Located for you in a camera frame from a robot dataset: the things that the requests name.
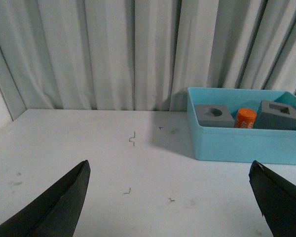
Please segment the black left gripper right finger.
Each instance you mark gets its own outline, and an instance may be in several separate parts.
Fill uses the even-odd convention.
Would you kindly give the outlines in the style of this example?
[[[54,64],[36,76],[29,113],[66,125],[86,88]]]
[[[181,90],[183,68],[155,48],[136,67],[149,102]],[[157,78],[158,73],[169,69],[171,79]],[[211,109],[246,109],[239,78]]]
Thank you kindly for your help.
[[[296,185],[253,161],[249,182],[274,237],[296,237]]]

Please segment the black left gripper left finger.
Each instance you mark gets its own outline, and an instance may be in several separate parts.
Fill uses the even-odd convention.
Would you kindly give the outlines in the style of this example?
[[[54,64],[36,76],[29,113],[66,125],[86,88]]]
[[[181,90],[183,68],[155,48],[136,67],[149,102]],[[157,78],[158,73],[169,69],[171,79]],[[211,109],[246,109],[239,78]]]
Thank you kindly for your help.
[[[0,225],[0,237],[72,237],[90,178],[80,162],[30,204]]]

